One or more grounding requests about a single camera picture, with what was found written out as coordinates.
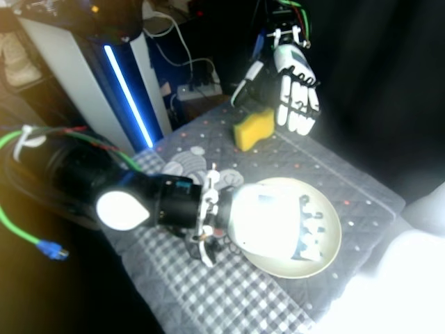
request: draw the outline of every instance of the yellow sponge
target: yellow sponge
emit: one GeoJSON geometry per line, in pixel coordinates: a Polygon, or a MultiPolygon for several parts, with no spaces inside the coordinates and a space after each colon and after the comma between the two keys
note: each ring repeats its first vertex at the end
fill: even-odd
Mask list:
{"type": "Polygon", "coordinates": [[[268,108],[261,113],[248,116],[234,125],[235,144],[242,150],[250,150],[257,141],[272,136],[275,131],[274,112],[268,108]]]}

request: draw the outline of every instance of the gray tablecloth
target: gray tablecloth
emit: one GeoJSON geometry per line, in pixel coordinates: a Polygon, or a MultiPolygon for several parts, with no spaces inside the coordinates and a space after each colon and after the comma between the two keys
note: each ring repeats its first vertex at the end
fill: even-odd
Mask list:
{"type": "Polygon", "coordinates": [[[285,129],[249,152],[234,146],[232,126],[247,112],[222,105],[141,152],[146,173],[172,173],[202,182],[211,163],[225,184],[293,177],[320,190],[343,230],[336,260],[301,280],[260,271],[226,238],[218,263],[192,260],[183,241],[156,229],[104,229],[166,333],[307,333],[341,296],[405,203],[310,137],[285,129]]]}

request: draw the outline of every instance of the blue connector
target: blue connector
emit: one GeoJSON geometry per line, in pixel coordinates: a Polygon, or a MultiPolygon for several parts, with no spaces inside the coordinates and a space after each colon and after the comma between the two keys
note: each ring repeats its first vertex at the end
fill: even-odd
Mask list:
{"type": "Polygon", "coordinates": [[[51,241],[40,240],[36,246],[51,260],[63,261],[66,260],[66,258],[70,254],[67,250],[63,249],[61,245],[51,241]]]}

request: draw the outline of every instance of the led light strip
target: led light strip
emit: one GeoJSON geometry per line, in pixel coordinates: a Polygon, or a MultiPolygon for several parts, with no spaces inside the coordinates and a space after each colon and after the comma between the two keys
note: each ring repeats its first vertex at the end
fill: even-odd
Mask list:
{"type": "Polygon", "coordinates": [[[142,120],[139,110],[136,107],[136,103],[134,103],[133,97],[131,96],[130,90],[128,89],[128,85],[125,82],[124,76],[122,75],[118,61],[116,60],[116,57],[114,56],[113,50],[111,49],[111,47],[109,45],[105,45],[104,50],[105,50],[106,55],[108,56],[111,67],[113,68],[113,71],[116,74],[116,77],[118,78],[120,87],[121,87],[122,91],[124,92],[124,95],[125,95],[125,97],[128,101],[128,104],[130,106],[130,109],[133,112],[134,118],[136,119],[136,122],[138,123],[140,132],[142,133],[148,147],[152,148],[153,147],[152,139],[150,138],[150,135],[148,134],[148,131],[147,131],[147,128],[145,127],[144,121],[142,120]]]}

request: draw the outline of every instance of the plate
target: plate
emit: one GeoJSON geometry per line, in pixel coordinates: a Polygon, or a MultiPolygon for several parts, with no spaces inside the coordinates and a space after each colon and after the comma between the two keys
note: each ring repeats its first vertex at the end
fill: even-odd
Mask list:
{"type": "Polygon", "coordinates": [[[341,245],[340,219],[331,202],[313,186],[296,179],[274,177],[258,183],[292,187],[299,196],[309,196],[310,203],[314,206],[314,209],[317,212],[323,213],[321,225],[325,228],[325,232],[319,234],[318,238],[323,257],[317,262],[292,259],[284,260],[262,257],[243,251],[247,259],[266,273],[281,278],[306,278],[325,270],[332,261],[334,261],[341,245]]]}

